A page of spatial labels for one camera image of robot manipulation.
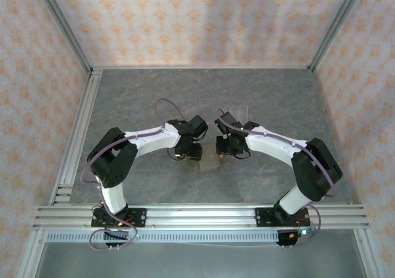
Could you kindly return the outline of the clear acrylic card stand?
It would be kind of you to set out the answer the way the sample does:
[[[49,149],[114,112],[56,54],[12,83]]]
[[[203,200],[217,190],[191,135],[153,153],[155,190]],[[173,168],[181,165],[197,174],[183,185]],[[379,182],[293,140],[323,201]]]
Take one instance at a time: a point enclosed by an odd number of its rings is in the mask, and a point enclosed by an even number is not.
[[[228,105],[223,108],[223,111],[229,112],[242,125],[249,121],[249,107],[247,105]]]

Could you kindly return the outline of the grey metal panel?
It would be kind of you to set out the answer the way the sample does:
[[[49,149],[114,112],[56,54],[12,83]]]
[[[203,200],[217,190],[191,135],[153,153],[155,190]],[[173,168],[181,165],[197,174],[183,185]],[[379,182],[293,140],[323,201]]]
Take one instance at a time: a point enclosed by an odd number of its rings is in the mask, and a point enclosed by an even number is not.
[[[317,240],[292,250],[274,246],[136,243],[96,252],[50,243],[35,278],[367,278],[353,245]]]

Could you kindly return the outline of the patterned fabric backdrop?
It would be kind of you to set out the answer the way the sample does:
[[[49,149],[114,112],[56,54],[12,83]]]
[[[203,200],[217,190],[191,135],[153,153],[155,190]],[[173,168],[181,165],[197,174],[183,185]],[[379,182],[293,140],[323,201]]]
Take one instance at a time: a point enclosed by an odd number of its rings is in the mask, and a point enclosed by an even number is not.
[[[343,1],[56,3],[94,67],[304,67]]]
[[[0,278],[17,275],[86,80],[43,0],[0,0]]]
[[[317,76],[352,200],[395,278],[395,0],[356,0]]]

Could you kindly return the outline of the wide aluminium mounting rail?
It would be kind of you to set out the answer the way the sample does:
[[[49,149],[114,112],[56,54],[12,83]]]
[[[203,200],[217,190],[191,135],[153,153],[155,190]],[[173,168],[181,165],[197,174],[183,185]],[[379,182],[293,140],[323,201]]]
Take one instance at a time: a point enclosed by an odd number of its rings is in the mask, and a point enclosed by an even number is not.
[[[258,204],[147,205],[146,231],[159,230],[256,230]],[[321,229],[366,229],[370,227],[363,205],[324,204],[307,208],[310,225]],[[41,206],[33,221],[34,229],[90,230],[93,209],[89,205]]]

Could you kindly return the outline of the thin aluminium back rail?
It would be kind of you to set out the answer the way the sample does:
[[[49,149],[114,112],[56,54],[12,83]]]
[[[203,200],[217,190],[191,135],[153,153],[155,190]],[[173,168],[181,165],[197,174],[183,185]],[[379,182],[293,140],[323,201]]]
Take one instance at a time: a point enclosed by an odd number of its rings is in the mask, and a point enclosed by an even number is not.
[[[118,65],[93,66],[91,70],[139,70],[139,69],[309,69],[309,66],[229,66],[229,65]]]

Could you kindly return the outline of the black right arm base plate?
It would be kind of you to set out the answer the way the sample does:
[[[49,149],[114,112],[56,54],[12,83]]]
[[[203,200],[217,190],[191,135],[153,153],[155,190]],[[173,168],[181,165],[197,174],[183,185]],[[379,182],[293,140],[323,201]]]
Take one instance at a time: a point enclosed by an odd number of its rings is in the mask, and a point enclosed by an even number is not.
[[[262,207],[255,209],[257,227],[308,227],[310,219],[306,208],[289,215],[282,208]]]

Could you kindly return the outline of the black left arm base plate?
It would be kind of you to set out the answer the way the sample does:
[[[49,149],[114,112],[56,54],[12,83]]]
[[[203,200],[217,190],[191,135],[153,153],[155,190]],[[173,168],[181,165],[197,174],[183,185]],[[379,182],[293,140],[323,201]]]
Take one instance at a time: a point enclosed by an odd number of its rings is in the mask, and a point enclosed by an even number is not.
[[[122,219],[134,227],[145,227],[147,209],[145,208],[124,208],[120,212],[116,213],[115,216]],[[93,208],[93,217],[91,219],[91,227],[103,227],[103,228],[118,228],[126,227],[126,225],[120,221],[110,217],[108,212],[103,207]]]

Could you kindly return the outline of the aluminium side rail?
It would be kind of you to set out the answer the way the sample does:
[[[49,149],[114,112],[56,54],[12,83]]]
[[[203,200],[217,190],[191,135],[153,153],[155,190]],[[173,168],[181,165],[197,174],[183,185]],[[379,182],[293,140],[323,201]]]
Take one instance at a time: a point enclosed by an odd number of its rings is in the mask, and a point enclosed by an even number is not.
[[[101,69],[94,69],[81,95],[67,147],[49,199],[49,205],[67,203],[78,171],[83,145],[102,76]]]

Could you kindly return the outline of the aluminium frame post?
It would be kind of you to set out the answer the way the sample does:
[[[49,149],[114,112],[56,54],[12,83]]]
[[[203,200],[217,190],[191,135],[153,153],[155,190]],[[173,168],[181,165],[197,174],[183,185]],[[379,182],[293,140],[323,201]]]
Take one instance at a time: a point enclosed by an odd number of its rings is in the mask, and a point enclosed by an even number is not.
[[[343,23],[346,21],[348,14],[352,10],[354,4],[357,0],[343,0],[338,11],[335,14],[330,26],[328,27],[314,57],[307,67],[312,73],[318,70],[318,66],[323,60],[324,56],[328,52],[332,42],[334,41],[337,33],[342,27]]]
[[[92,66],[90,65],[87,56],[85,55],[82,47],[80,46],[77,37],[75,36],[75,33],[72,31],[72,28],[69,25],[67,18],[64,15],[63,11],[61,10],[57,0],[43,0],[43,1],[47,5],[53,19],[55,20],[58,27],[60,28],[64,38],[66,39],[72,51],[74,52],[75,56],[77,57],[77,60],[82,66],[83,70],[88,75],[90,75],[92,72]]]

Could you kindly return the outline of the aluminium frame leg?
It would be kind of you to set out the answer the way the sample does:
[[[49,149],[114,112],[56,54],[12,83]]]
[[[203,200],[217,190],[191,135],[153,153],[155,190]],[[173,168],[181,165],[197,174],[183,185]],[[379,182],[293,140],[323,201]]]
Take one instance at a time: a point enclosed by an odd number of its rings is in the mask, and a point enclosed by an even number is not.
[[[32,231],[16,278],[35,278],[48,232]]]
[[[371,229],[354,229],[358,251],[367,278],[387,278]]]

